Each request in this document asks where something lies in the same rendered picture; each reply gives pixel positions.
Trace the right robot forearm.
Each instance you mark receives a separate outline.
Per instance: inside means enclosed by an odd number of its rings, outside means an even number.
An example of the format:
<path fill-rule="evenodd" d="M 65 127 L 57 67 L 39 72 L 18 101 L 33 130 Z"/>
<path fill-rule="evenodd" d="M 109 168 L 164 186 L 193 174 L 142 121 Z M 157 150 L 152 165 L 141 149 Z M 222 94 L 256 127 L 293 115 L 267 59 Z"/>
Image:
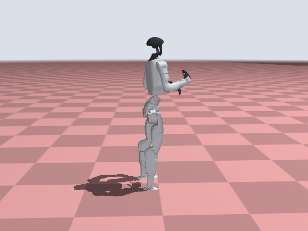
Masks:
<path fill-rule="evenodd" d="M 177 82 L 173 82 L 171 84 L 168 84 L 167 85 L 167 89 L 169 91 L 177 91 L 179 90 L 179 88 L 182 88 L 182 86 L 186 86 L 187 83 L 189 83 L 191 81 L 190 77 L 188 76 L 187 78 L 185 79 L 181 79 L 180 81 L 177 81 Z"/>

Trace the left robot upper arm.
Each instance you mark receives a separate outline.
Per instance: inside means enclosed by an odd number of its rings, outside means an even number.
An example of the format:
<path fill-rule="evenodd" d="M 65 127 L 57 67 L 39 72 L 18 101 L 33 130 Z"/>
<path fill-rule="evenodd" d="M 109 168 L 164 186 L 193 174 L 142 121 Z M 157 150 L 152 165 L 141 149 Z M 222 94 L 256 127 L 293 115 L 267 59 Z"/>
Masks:
<path fill-rule="evenodd" d="M 146 64 L 145 64 L 146 65 Z M 143 86 L 147 89 L 147 82 L 146 82 L 146 70 L 144 73 L 144 78 L 143 78 Z"/>

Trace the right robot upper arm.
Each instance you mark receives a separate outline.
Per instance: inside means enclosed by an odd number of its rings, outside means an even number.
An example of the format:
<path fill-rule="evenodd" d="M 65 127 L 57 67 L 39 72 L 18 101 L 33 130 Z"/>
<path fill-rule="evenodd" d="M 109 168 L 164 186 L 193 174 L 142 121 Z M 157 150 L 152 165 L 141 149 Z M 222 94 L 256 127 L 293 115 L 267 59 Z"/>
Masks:
<path fill-rule="evenodd" d="M 167 93 L 171 92 L 167 89 L 167 85 L 169 84 L 167 63 L 165 61 L 157 61 L 156 62 L 156 69 L 159 71 L 164 91 L 167 92 Z"/>

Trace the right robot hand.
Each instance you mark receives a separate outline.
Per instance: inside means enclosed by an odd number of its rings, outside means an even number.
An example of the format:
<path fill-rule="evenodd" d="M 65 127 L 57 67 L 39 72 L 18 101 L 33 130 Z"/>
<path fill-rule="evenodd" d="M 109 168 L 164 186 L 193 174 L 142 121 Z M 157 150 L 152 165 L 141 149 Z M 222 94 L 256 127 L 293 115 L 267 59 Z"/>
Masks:
<path fill-rule="evenodd" d="M 185 74 L 183 75 L 183 76 L 184 76 L 184 79 L 187 78 L 188 76 L 190 77 L 190 75 L 189 75 L 185 70 L 182 70 L 182 74 L 183 74 L 183 73 L 185 73 Z M 190 78 L 191 78 L 191 77 L 190 77 Z"/>

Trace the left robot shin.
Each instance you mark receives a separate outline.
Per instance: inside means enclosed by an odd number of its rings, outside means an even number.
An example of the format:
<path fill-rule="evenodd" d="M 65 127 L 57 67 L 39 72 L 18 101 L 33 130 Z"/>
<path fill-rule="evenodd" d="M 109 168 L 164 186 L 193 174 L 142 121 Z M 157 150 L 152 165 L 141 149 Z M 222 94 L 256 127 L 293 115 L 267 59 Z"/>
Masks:
<path fill-rule="evenodd" d="M 151 147 L 151 146 L 150 146 Z M 139 149 L 139 164 L 141 165 L 141 177 L 144 178 L 146 177 L 145 171 L 146 171 L 146 157 L 144 155 L 145 151 L 141 151 Z"/>

